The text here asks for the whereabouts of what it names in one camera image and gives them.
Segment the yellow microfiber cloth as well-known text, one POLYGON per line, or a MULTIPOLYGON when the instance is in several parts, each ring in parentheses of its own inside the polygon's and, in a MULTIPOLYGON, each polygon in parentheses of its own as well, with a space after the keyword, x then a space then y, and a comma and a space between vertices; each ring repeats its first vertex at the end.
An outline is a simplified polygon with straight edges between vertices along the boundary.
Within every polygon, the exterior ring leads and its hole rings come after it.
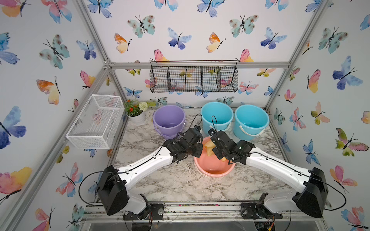
POLYGON ((207 156, 211 157, 211 156, 214 156, 215 153, 213 151, 213 149, 216 147, 215 144, 209 140, 208 142, 206 142, 203 147, 206 148, 206 151, 207 151, 207 156))

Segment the pink plastic bucket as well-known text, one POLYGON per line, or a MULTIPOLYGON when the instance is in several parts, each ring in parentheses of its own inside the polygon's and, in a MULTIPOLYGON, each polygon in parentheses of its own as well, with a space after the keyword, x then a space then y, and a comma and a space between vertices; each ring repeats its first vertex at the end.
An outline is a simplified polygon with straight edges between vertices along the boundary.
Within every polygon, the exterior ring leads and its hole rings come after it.
POLYGON ((206 147, 203 147, 200 157, 194 157, 194 164, 196 169, 209 177, 220 178, 228 175, 236 164, 228 164, 228 161, 222 161, 216 157, 215 154, 208 155, 206 147))

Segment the teal plastic bucket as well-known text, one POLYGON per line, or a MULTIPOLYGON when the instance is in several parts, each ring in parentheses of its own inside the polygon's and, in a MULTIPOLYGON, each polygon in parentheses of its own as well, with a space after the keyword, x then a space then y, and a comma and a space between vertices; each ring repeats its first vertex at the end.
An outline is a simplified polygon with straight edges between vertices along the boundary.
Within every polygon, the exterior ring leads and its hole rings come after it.
POLYGON ((251 141, 264 133, 270 119, 267 112, 254 105, 241 105, 234 112, 233 132, 240 140, 251 141))
POLYGON ((234 111, 224 103, 210 102, 205 104, 200 111, 202 115, 202 130, 209 136, 210 129, 217 128, 218 131, 230 131, 234 119, 234 111))

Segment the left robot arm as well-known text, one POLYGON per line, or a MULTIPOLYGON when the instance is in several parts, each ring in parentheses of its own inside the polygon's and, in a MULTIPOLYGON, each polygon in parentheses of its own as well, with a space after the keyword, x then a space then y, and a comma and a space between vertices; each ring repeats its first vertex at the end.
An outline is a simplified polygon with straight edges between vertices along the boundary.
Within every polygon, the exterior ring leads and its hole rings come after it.
POLYGON ((130 190, 143 178, 162 167, 179 163, 189 156, 199 158, 202 153, 203 136, 200 126, 178 133, 166 140, 148 156, 120 168, 108 166, 100 171, 97 194, 108 216, 120 211, 132 213, 145 219, 151 213, 151 204, 143 194, 134 195, 130 190))

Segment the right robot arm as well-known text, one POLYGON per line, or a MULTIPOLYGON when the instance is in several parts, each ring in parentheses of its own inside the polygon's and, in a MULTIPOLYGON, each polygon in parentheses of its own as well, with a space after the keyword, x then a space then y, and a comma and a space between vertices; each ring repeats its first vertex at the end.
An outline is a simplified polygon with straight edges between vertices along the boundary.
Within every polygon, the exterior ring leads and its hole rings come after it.
POLYGON ((224 131, 210 129, 208 134, 215 144, 213 152, 218 159, 226 158, 230 164, 255 167, 291 187, 291 191, 264 193, 256 205, 257 209, 270 213, 301 211, 314 218, 323 216, 330 185, 321 169, 315 167, 309 170, 282 161, 248 141, 234 142, 224 131))

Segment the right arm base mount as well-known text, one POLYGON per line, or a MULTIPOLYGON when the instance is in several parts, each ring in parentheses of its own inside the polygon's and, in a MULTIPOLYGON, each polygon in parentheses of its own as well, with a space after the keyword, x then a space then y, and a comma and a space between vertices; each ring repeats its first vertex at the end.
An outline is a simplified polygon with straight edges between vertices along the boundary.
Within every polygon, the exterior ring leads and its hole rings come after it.
POLYGON ((262 204, 241 203, 240 208, 243 219, 283 219, 282 214, 272 213, 262 204))

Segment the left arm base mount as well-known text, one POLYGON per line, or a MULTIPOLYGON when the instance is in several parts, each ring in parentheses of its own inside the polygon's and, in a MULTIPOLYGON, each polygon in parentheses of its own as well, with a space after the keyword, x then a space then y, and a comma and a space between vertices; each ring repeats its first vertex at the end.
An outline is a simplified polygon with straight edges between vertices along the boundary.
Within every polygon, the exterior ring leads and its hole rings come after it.
POLYGON ((138 215, 134 214, 133 212, 124 212, 123 220, 146 220, 151 218, 152 220, 162 220, 164 215, 164 204, 150 204, 147 206, 142 212, 138 215))

